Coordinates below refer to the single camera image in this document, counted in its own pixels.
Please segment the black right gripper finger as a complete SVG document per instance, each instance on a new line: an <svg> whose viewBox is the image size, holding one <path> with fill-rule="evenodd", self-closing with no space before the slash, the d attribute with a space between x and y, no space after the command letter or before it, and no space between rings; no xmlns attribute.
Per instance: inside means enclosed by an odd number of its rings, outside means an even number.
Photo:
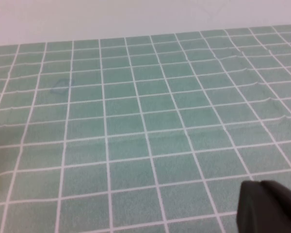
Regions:
<svg viewBox="0 0 291 233"><path fill-rule="evenodd" d="M236 216L240 233L291 233L291 190L276 181L244 181Z"/></svg>

